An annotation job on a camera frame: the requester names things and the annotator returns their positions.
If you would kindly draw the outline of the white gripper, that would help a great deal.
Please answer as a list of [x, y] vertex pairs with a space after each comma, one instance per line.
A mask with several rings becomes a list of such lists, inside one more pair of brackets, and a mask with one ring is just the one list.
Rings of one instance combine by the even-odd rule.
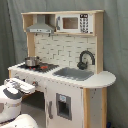
[[17, 79], [17, 78], [6, 79], [4, 81], [4, 84], [7, 87], [13, 87], [13, 88], [18, 89], [26, 94], [32, 94], [35, 92], [35, 87], [33, 85], [28, 84], [20, 79]]

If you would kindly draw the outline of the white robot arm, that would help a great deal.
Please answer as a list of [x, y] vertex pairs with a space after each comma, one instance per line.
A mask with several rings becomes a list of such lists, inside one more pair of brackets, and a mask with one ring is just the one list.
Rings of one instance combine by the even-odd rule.
[[35, 87], [17, 78], [10, 78], [0, 86], [0, 128], [39, 128], [28, 114], [21, 113], [23, 94], [32, 94]]

